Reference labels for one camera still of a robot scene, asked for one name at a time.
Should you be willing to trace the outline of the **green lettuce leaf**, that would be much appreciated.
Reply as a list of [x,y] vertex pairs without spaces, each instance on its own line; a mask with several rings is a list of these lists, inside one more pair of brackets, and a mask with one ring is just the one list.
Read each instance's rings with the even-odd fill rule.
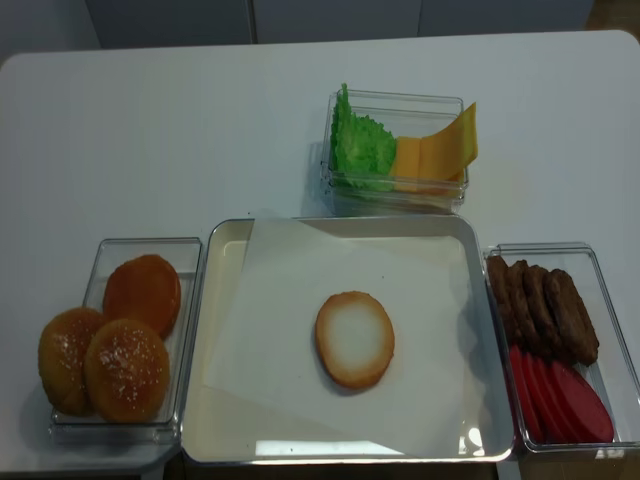
[[331,126],[331,146],[333,166],[337,171],[344,169],[347,153],[352,140],[352,109],[349,103],[348,87],[341,85],[336,95],[333,121]]
[[346,174],[348,179],[340,178],[339,185],[354,189],[387,192],[392,190],[388,182],[358,180],[367,175],[388,176],[396,153],[396,140],[384,129],[382,123],[369,116],[352,114],[352,140],[347,153],[344,169],[337,171]]

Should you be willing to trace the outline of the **clear lettuce cheese container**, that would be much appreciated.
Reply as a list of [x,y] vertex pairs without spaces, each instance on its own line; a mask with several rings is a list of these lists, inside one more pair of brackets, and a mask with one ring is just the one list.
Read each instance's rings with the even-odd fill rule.
[[[469,185],[468,167],[446,181],[367,175],[358,180],[383,181],[391,191],[379,192],[339,185],[346,174],[333,170],[331,126],[336,95],[329,99],[321,166],[321,187],[332,213],[337,216],[386,215],[400,213],[456,213]],[[357,116],[369,116],[382,123],[393,137],[427,137],[444,129],[469,106],[457,97],[371,92],[348,88],[349,103]]]

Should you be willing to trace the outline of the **left yellow cheese slice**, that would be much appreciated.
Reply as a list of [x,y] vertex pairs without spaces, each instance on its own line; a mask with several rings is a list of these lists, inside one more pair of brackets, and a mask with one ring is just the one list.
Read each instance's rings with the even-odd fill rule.
[[420,138],[399,136],[396,138],[396,154],[392,175],[416,179],[420,165]]

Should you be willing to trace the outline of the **tall leaning cheese slice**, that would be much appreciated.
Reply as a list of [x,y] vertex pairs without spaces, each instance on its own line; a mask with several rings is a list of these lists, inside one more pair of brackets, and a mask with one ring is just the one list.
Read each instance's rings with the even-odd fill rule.
[[419,141],[419,178],[450,180],[477,155],[476,103],[473,103],[444,129]]

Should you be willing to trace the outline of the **white parchment paper sheet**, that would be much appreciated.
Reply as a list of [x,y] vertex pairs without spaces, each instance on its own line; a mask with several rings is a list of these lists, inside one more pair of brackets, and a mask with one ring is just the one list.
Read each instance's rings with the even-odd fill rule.
[[[259,219],[206,383],[403,454],[454,456],[478,266],[455,216]],[[363,390],[331,380],[312,339],[322,305],[348,291],[378,300],[395,334],[389,367]]]

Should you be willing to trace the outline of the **green lettuce leaf in container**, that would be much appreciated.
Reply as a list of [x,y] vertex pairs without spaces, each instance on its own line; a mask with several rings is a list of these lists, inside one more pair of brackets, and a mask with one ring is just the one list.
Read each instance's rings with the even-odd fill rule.
[[340,178],[339,185],[354,189],[387,192],[392,190],[388,182],[358,180],[367,175],[388,176],[396,153],[396,140],[384,129],[382,123],[369,116],[352,114],[352,140],[347,153],[344,169],[337,171],[346,174],[348,179]]

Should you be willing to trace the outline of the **white metal tray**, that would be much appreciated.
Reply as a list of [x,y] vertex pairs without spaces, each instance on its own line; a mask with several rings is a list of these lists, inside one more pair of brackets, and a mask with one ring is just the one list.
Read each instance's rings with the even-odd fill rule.
[[[378,300],[395,334],[356,392],[316,353],[334,294]],[[514,444],[473,227],[456,215],[228,220],[209,241],[182,424],[213,463],[498,462]]]

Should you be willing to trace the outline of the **bottom bun half on tray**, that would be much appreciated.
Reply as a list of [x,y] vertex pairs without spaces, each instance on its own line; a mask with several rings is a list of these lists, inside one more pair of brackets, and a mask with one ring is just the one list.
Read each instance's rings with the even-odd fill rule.
[[394,329],[386,310],[360,291],[335,294],[325,301],[316,317],[314,341],[329,377],[351,390],[377,384],[395,349]]

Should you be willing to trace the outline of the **clear bun container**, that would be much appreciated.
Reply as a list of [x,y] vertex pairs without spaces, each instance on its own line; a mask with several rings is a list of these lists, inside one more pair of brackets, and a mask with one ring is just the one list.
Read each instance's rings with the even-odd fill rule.
[[118,425],[98,415],[76,417],[54,409],[50,435],[60,444],[171,444],[180,440],[189,368],[195,338],[195,314],[201,284],[203,247],[197,238],[105,239],[98,247],[83,299],[85,307],[103,307],[109,276],[125,262],[156,254],[176,270],[181,299],[176,322],[164,345],[169,356],[168,391],[150,421]]

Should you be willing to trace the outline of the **plain orange bun half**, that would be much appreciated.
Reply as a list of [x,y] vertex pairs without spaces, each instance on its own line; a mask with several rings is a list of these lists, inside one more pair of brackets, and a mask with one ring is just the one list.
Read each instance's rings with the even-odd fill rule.
[[166,339],[176,323],[181,299],[180,279],[174,267],[160,255],[146,254],[113,271],[102,309],[111,320],[137,320]]

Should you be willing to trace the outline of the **leftmost brown meat patty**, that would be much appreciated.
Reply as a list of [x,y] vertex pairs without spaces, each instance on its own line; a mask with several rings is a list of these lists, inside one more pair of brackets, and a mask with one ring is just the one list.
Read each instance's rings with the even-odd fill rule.
[[487,258],[487,272],[507,341],[510,345],[521,347],[523,346],[523,336],[511,305],[507,270],[507,264],[501,256]]

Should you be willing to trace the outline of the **brown meat patty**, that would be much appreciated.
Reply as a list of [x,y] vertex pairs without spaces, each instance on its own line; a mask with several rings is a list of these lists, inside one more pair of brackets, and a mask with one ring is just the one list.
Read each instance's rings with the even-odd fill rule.
[[572,277],[564,270],[554,269],[544,276],[543,288],[572,362],[592,365],[598,359],[599,340]]
[[507,268],[509,295],[512,309],[527,350],[535,355],[544,356],[548,351],[536,330],[535,323],[529,312],[528,301],[523,287],[523,278],[527,267],[528,264],[525,260],[518,260]]
[[547,270],[538,266],[527,266],[523,273],[523,289],[531,318],[543,344],[543,356],[571,364],[573,358],[559,335],[555,317],[551,313],[543,288],[543,278]]
[[507,264],[501,256],[487,258],[487,272],[507,341],[510,345],[521,347],[523,346],[523,336],[511,305],[507,270]]

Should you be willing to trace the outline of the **right sesame bun top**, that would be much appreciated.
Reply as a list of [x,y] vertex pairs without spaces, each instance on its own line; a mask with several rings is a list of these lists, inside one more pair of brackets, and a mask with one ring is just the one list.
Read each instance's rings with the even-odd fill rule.
[[132,319],[106,323],[92,338],[84,380],[94,410],[112,423],[150,422],[160,411],[170,380],[161,337]]

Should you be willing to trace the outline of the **sesame bun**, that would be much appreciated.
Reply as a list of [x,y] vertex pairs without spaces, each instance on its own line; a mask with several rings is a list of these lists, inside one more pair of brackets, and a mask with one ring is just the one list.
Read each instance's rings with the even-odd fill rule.
[[58,412],[78,417],[93,413],[83,365],[89,343],[106,323],[101,312],[77,307],[56,315],[44,327],[38,344],[38,373]]
[[170,380],[161,337],[132,319],[106,323],[92,338],[84,380],[94,410],[112,423],[150,422],[160,411]]

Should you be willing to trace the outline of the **leftmost red tomato slice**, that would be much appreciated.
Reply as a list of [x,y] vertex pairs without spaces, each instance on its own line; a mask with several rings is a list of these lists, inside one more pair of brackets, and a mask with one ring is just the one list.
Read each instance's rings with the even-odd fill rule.
[[512,345],[510,347],[509,359],[529,438],[533,442],[540,443],[545,439],[544,431],[540,424],[535,406],[533,405],[529,395],[529,390],[524,379],[522,353],[517,345]]

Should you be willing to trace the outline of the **red tomato slice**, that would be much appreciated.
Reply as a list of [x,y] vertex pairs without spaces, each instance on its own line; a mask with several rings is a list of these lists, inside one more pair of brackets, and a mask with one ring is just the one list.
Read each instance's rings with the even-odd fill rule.
[[609,443],[614,439],[611,417],[594,389],[573,368],[554,361],[548,367],[560,408],[579,443]]
[[544,427],[548,442],[560,443],[566,439],[554,416],[554,410],[542,391],[534,368],[534,358],[529,354],[523,355],[523,372],[529,394],[538,413],[539,422]]
[[529,395],[529,390],[524,379],[522,353],[517,345],[512,345],[510,347],[509,359],[529,438],[533,442],[540,443],[545,439],[544,431],[540,424],[535,406],[533,405]]
[[549,435],[557,443],[577,443],[578,433],[560,404],[559,397],[547,374],[546,364],[537,357],[532,357],[531,360],[543,404],[540,410]]

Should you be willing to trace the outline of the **rightmost brown meat patty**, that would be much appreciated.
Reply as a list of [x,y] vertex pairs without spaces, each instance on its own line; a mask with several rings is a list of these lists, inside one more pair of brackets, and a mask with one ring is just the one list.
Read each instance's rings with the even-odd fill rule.
[[599,340],[572,277],[564,270],[554,269],[544,276],[543,288],[572,362],[592,365],[598,359]]

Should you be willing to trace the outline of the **left sesame bun top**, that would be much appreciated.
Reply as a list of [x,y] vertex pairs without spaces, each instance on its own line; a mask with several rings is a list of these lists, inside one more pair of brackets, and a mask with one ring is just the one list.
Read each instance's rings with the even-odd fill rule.
[[38,344],[38,373],[58,412],[78,417],[93,413],[83,365],[89,343],[106,323],[101,312],[77,307],[56,315],[44,327]]

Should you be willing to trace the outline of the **clear patty tomato container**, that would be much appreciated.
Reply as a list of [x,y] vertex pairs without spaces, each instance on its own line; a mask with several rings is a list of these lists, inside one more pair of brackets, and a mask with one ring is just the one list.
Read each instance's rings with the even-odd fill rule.
[[[538,265],[546,269],[547,273],[554,269],[561,269],[572,277],[599,340],[597,361],[590,366],[573,362],[563,363],[529,352],[523,342],[523,346],[518,346],[522,353],[522,365],[523,355],[529,353],[532,357],[544,361],[547,374],[548,367],[554,361],[576,370],[600,397],[611,417],[614,427],[614,439],[611,442],[549,443],[542,425],[545,439],[536,443],[529,438],[509,359],[512,345],[507,341],[487,272],[487,258],[490,256],[501,256],[507,267],[518,260],[525,260],[528,266]],[[505,378],[516,425],[516,437],[521,448],[531,453],[558,452],[563,455],[587,458],[614,458],[627,453],[637,453],[639,451],[639,380],[593,249],[581,242],[499,244],[484,250],[483,268],[487,294],[497,323],[499,346],[506,358]]]

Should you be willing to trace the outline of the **rightmost red tomato slice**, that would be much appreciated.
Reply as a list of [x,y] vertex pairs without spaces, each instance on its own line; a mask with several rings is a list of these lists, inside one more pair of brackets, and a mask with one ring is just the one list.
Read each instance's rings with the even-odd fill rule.
[[573,368],[554,361],[548,367],[560,408],[579,443],[609,443],[614,439],[611,417],[594,389]]

